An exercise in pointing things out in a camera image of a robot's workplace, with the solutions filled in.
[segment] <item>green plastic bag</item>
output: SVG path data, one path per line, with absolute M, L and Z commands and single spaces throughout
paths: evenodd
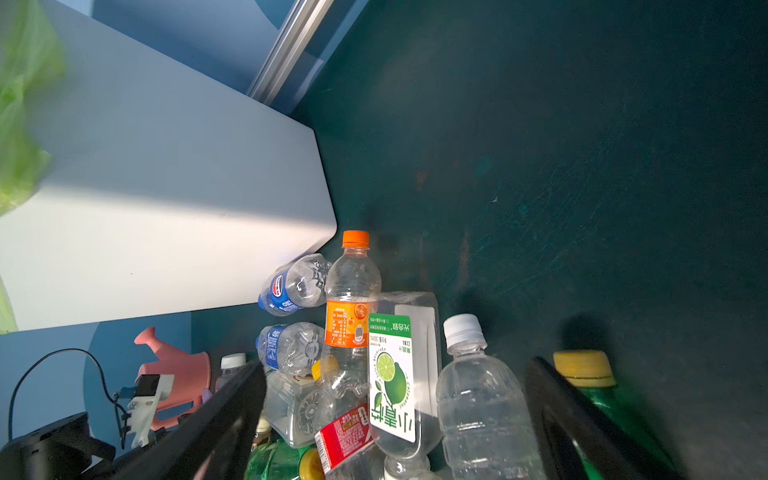
M 64 48 L 37 0 L 19 0 L 0 70 L 0 215 L 35 192 L 51 156 L 25 131 L 25 96 L 65 72 Z M 0 279 L 0 333 L 17 330 Z

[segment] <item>green and white label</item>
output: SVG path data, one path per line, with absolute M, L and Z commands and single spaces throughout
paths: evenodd
M 415 442 L 411 319 L 371 313 L 368 331 L 371 425 Z

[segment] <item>green plastic bottle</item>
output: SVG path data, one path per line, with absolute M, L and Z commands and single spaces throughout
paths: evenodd
M 314 446 L 292 449 L 285 440 L 262 444 L 253 450 L 244 480 L 325 480 L 323 463 Z
M 600 350 L 567 350 L 554 354 L 554 367 L 573 386 L 579 389 L 607 417 L 624 430 L 650 454 L 672 468 L 669 456 L 658 441 L 645 428 L 643 422 L 619 402 L 616 396 L 616 379 L 608 357 Z M 603 480 L 602 475 L 578 448 L 584 470 L 590 480 Z

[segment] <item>lime illustration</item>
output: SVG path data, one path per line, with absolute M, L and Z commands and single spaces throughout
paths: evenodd
M 406 374 L 398 363 L 395 364 L 395 374 L 392 376 L 392 379 L 389 382 L 384 382 L 384 391 L 393 405 L 402 402 L 406 397 L 408 382 L 406 381 Z
M 395 360 L 387 352 L 380 353 L 376 359 L 376 370 L 385 382 L 392 380 L 395 378 Z

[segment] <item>barcode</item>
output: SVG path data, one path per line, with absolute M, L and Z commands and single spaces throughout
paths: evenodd
M 323 471 L 327 474 L 331 471 L 331 462 L 328 459 L 328 452 L 326 452 L 326 443 L 320 432 L 315 435 L 315 443 L 317 444 L 317 452 L 320 454 L 320 461 L 323 463 Z

